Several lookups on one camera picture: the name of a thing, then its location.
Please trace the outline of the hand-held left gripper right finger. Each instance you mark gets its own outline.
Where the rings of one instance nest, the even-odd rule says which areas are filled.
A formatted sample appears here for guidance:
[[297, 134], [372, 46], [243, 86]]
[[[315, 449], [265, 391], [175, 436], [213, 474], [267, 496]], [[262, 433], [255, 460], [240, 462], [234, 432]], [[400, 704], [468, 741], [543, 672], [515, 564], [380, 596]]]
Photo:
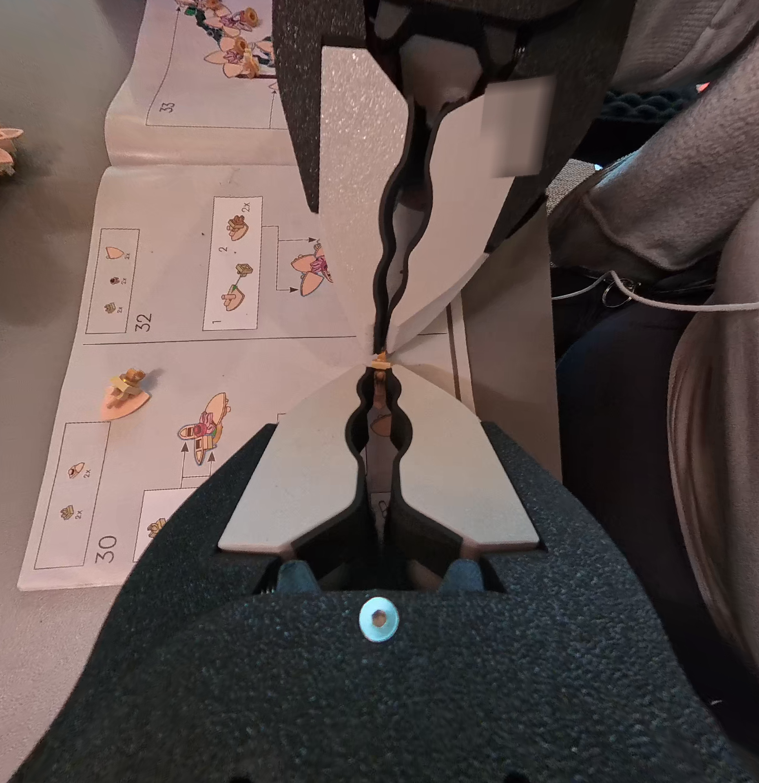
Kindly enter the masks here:
[[397, 450], [385, 536], [409, 560], [479, 560], [540, 544], [472, 411], [401, 365], [385, 371]]

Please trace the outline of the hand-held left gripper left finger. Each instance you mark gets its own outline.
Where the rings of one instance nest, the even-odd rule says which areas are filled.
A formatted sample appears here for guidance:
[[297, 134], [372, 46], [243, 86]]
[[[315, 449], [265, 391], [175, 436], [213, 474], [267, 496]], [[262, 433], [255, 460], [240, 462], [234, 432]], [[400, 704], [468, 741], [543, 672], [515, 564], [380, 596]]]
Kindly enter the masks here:
[[219, 540], [226, 552], [356, 557], [374, 547], [361, 450], [374, 369], [351, 368], [284, 414]]

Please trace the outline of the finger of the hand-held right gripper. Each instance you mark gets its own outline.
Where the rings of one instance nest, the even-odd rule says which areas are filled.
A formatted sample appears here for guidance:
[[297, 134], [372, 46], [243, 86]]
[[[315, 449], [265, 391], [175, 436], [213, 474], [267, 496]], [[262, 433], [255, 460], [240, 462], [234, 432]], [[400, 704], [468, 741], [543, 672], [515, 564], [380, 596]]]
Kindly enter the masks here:
[[335, 293], [362, 356], [374, 348], [381, 203], [409, 118], [404, 96], [366, 49], [323, 47], [318, 214]]
[[404, 251], [406, 274], [381, 327], [379, 348], [400, 350], [449, 304], [487, 257], [514, 180], [505, 162], [502, 99], [450, 107], [423, 158], [423, 220]]

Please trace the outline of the person's right forearm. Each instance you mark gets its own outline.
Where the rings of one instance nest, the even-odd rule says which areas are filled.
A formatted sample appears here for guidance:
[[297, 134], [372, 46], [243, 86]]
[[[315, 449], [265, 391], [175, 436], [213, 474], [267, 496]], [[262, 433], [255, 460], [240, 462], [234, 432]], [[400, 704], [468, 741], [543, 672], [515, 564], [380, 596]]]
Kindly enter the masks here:
[[718, 248], [759, 197], [759, 38], [638, 151], [549, 219], [551, 264], [652, 282]]

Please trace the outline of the brick building instruction booklet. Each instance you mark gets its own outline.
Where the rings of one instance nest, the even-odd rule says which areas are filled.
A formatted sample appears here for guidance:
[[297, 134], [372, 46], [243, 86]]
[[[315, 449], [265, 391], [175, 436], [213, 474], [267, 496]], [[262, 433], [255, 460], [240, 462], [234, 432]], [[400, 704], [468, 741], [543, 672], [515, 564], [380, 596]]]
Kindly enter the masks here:
[[[462, 290], [400, 350], [379, 348], [423, 220], [423, 158], [440, 115], [476, 98], [535, 119], [547, 77], [489, 84], [469, 98], [402, 48], [423, 103], [380, 210], [374, 348], [362, 356], [327, 267], [277, 83], [273, 2], [147, 2], [130, 73], [111, 103], [111, 166], [100, 182], [78, 331], [18, 578], [20, 591], [125, 582], [187, 500], [219, 502], [215, 471], [265, 425], [385, 351], [473, 414]], [[110, 378], [134, 368], [150, 400], [100, 419]], [[389, 407], [367, 412], [368, 502], [389, 510]]]

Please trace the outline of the black mesh chair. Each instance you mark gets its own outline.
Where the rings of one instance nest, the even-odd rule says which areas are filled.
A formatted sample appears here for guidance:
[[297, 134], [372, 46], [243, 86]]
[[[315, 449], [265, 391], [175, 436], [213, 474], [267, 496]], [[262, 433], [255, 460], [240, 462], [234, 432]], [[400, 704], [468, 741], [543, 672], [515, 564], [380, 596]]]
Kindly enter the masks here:
[[600, 112], [608, 161], [618, 161], [637, 151], [697, 97], [694, 86], [651, 93], [608, 93]]

